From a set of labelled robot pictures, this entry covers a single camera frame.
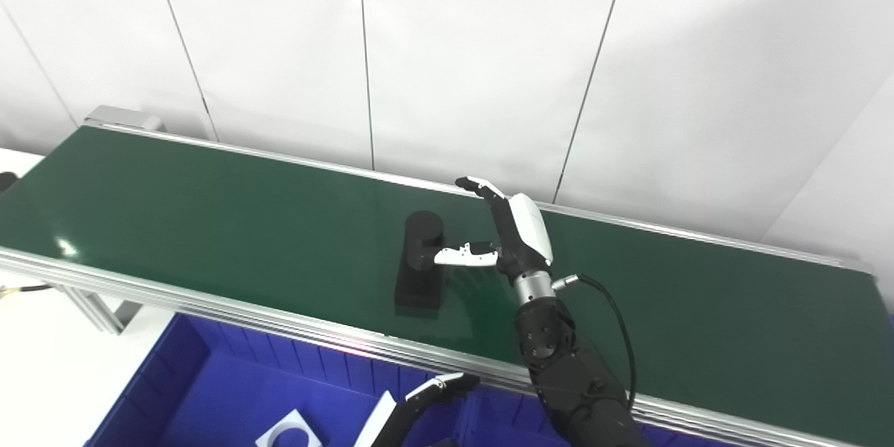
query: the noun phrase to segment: white object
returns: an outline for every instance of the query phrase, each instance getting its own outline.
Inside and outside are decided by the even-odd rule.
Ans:
[[[475,255],[472,245],[463,244],[460,249],[443,249],[434,256],[437,265],[461,265],[463,267],[492,267],[497,265],[499,254],[495,251]]]
[[[307,421],[304,421],[298,410],[288,412],[285,418],[280,419],[277,424],[268,429],[265,434],[262,434],[258,440],[255,440],[255,445],[258,447],[272,447],[280,434],[291,429],[300,429],[307,434],[307,447],[323,447],[320,439],[316,437],[316,434],[310,429]]]
[[[512,220],[515,221],[521,240],[540,253],[546,259],[546,265],[552,263],[550,236],[546,233],[543,215],[534,201],[523,193],[517,193],[508,199],[508,207],[512,210]]]
[[[424,389],[427,389],[429,386],[437,386],[442,390],[447,387],[447,381],[454,381],[459,379],[460,377],[465,376],[462,372],[456,372],[453,374],[444,374],[443,376],[432,377],[431,379],[425,381],[421,384],[421,386],[416,387],[415,390],[407,393],[403,399],[409,400],[416,396],[416,394],[421,393]]]
[[[372,445],[373,441],[376,441],[376,438],[379,437],[379,433],[382,432],[382,428],[386,425],[396,406],[397,402],[394,402],[392,395],[389,392],[385,392],[382,398],[379,399],[379,402],[376,403],[376,408],[369,415],[366,424],[363,425],[354,447],[368,447]]]

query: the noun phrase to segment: panel seam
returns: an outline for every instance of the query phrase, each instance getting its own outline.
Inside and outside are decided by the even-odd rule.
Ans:
[[[574,121],[574,129],[571,130],[571,140],[568,141],[568,150],[565,151],[565,160],[562,161],[562,170],[559,172],[559,181],[556,183],[556,190],[552,194],[552,204],[556,203],[559,198],[559,189],[562,187],[562,180],[565,178],[565,169],[568,167],[568,159],[571,157],[571,148],[574,147],[574,140],[578,135],[578,126],[580,126],[580,118],[584,114],[584,105],[587,104],[587,96],[590,93],[590,85],[593,83],[593,75],[596,71],[596,63],[599,62],[599,55],[603,52],[603,43],[606,41],[606,33],[609,29],[609,23],[612,21],[612,13],[614,11],[615,2],[612,0],[609,5],[609,12],[606,15],[606,24],[603,26],[603,33],[599,37],[599,45],[596,47],[596,55],[593,58],[593,66],[590,68],[590,76],[587,78],[587,86],[584,88],[584,97],[580,101],[580,109],[578,109],[578,118]]]
[[[181,44],[183,48],[183,53],[186,55],[186,62],[189,65],[189,71],[192,72],[192,79],[195,81],[196,88],[198,89],[198,96],[202,100],[202,108],[205,109],[205,115],[207,115],[208,123],[211,125],[211,132],[214,134],[214,141],[220,142],[220,136],[217,135],[217,127],[214,126],[214,118],[211,117],[211,110],[208,109],[208,102],[205,100],[205,92],[202,90],[202,85],[198,81],[198,74],[196,73],[196,67],[192,64],[192,58],[189,56],[189,49],[186,46],[186,39],[183,38],[183,32],[179,29],[179,22],[177,21],[177,15],[175,11],[173,11],[173,5],[170,3],[170,0],[165,0],[168,6],[168,11],[170,11],[170,18],[173,20],[173,26],[175,26],[177,30],[177,36],[179,37],[179,44]]]
[[[367,7],[366,0],[360,0],[360,26],[363,28],[363,68],[367,78],[367,120],[369,122],[369,164],[376,170],[376,147],[373,141],[373,103],[369,92],[369,53],[367,51]]]
[[[50,89],[53,91],[55,98],[57,98],[59,104],[65,110],[65,114],[68,115],[68,118],[71,120],[71,124],[74,125],[74,128],[78,128],[78,120],[74,118],[73,113],[68,108],[67,104],[65,104],[65,100],[61,97],[58,88],[53,83],[53,79],[50,78],[50,75],[47,73],[47,69],[44,68],[43,63],[38,58],[38,53],[34,52],[34,48],[31,46],[31,43],[28,42],[28,38],[25,37],[25,33],[22,32],[22,28],[19,27],[19,23],[15,21],[15,17],[13,17],[12,12],[9,11],[9,8],[6,7],[6,2],[0,0],[0,8],[3,9],[3,13],[6,14],[6,17],[9,19],[10,24],[13,25],[13,29],[15,33],[18,34],[19,39],[22,40],[22,43],[25,45],[25,49],[28,50],[28,53],[31,55],[31,58],[34,59],[35,65],[38,65],[38,70],[41,71],[41,75],[44,75],[45,81],[49,85]]]

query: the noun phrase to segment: black object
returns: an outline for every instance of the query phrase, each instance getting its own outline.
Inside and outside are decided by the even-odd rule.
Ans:
[[[379,432],[372,447],[397,447],[403,444],[409,428],[413,427],[416,419],[428,409],[431,404],[451,403],[453,400],[466,395],[475,389],[481,379],[473,374],[463,374],[459,379],[444,381],[441,386],[431,383],[422,389],[416,388],[407,395],[404,402],[400,402],[389,416],[382,431]]]
[[[515,316],[531,383],[556,433],[574,447],[651,447],[636,427],[624,387],[556,297],[524,303]]]
[[[16,182],[19,182],[19,176],[15,173],[10,173],[10,171],[0,173],[0,192],[9,189]]]
[[[394,304],[438,309],[444,291],[444,267],[435,265],[432,249],[444,245],[444,222],[434,212],[414,212],[406,218]]]

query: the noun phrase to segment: metal frame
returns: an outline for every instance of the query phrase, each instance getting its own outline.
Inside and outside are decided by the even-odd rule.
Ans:
[[[112,124],[90,126],[133,135],[143,135],[159,140],[197,145],[197,147],[214,148],[236,154],[285,161],[285,163],[302,164],[362,177],[371,177],[372,179],[383,180],[383,182],[415,186],[419,187],[419,189],[456,193],[458,196],[470,196],[467,192],[454,186],[424,182],[424,180],[412,179],[411,177],[377,173],[376,171],[361,170],[331,163],[321,163],[321,161],[310,161],[245,147],[234,147],[234,145],[221,145],[217,142],[134,129],[130,128],[130,126]],[[852,260],[817,256],[778,249],[778,247],[767,247],[764,244],[748,243],[746,241],[729,240],[725,237],[693,233],[693,231],[689,230],[626,220],[562,206],[540,203],[538,205],[545,211],[559,212],[560,214],[568,214],[595,221],[605,221],[610,224],[652,231],[652,233],[667,234],[689,238],[689,240],[719,244],[719,246],[737,247],[737,249],[747,249],[758,253],[785,256],[805,262],[821,263],[822,265],[872,273],[872,268],[868,265]],[[520,365],[507,364],[459,351],[450,351],[450,349],[406,341],[405,339],[389,337],[383,333],[370,332],[370,330],[327,322],[270,307],[256,306],[247,302],[232,300],[232,298],[219,297],[219,295],[160,284],[157,281],[87,267],[79,265],[79,263],[63,262],[44,256],[7,249],[6,247],[0,247],[0,269],[44,279],[44,281],[51,284],[69,288],[71,291],[101,292],[118,298],[127,298],[127,300],[132,302],[151,304],[186,314],[195,314],[196,316],[203,316],[224,323],[262,330],[273,335],[284,335],[293,339],[299,339],[299,341],[311,342],[367,358],[412,365],[412,367],[432,372],[471,372],[481,376],[482,380],[490,384],[490,386],[534,394],[527,376],[527,370]],[[73,297],[73,300],[76,301],[76,304],[79,302],[84,303],[83,298],[80,297]],[[744,447],[856,447],[856,445],[844,443],[843,441],[833,441],[816,437],[813,434],[773,427],[773,425],[766,425],[738,418],[737,416],[729,416],[711,410],[699,409],[695,406],[687,406],[644,395],[638,396],[634,415],[636,419],[645,424],[658,425],[658,427],[664,427],[680,433],[695,434],[697,437],[725,441],[726,443]]]

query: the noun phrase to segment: black cylindrical object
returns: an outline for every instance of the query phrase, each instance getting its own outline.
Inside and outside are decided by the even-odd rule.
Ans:
[[[444,222],[434,212],[414,212],[404,224],[403,250],[394,286],[394,304],[437,309],[444,289],[444,267],[432,250],[444,246]]]

